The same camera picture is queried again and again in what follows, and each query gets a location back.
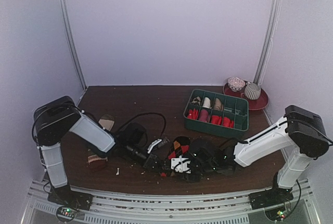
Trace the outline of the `black argyle sock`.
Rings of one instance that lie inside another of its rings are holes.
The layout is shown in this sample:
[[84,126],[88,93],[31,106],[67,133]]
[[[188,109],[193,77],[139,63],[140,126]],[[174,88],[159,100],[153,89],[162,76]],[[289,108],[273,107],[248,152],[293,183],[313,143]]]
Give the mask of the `black argyle sock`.
[[169,152],[166,156],[166,159],[169,160],[169,173],[160,173],[161,177],[174,176],[176,172],[171,170],[171,159],[177,157],[186,157],[186,153],[189,150],[190,138],[186,136],[178,136],[174,139],[169,149]]

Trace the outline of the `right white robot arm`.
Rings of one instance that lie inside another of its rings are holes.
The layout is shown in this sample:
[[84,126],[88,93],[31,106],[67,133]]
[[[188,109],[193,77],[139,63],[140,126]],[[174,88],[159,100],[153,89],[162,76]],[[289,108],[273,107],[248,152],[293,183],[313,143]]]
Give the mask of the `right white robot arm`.
[[203,139],[194,140],[184,156],[172,159],[171,168],[193,181],[196,175],[210,172],[225,174],[236,165],[250,166],[253,162],[293,146],[292,155],[276,173],[274,185],[267,192],[267,200],[279,203],[291,190],[296,180],[310,162],[323,156],[332,146],[326,136],[322,118],[308,110],[290,105],[285,115],[275,124],[260,133],[245,139],[236,140],[224,149]]

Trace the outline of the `green divided organizer tray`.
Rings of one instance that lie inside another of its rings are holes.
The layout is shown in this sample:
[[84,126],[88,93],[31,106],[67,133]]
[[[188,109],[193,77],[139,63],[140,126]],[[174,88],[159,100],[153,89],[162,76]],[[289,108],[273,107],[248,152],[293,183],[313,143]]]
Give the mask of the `green divided organizer tray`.
[[194,89],[184,113],[185,128],[226,138],[240,138],[249,129],[249,105],[244,99]]

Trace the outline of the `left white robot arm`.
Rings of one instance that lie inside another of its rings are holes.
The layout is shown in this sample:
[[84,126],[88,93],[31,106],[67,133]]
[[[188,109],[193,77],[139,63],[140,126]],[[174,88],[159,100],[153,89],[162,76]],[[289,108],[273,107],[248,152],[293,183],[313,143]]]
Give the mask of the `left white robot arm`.
[[141,150],[136,144],[146,135],[142,126],[130,119],[124,124],[127,130],[119,129],[112,133],[90,118],[86,111],[78,108],[69,96],[37,108],[33,120],[33,140],[41,154],[41,162],[48,173],[50,185],[55,189],[54,196],[63,205],[70,205],[75,200],[74,192],[68,189],[70,186],[60,145],[67,133],[79,136],[101,158],[121,150],[147,160],[154,148],[163,141],[158,138],[147,150]]

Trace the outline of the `red and beige sock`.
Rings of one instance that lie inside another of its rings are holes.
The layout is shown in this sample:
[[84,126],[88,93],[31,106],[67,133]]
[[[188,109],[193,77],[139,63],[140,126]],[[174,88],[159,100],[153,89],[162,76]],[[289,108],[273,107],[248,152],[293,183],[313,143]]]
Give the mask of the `red and beige sock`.
[[234,121],[228,117],[223,117],[222,126],[227,128],[234,128]]

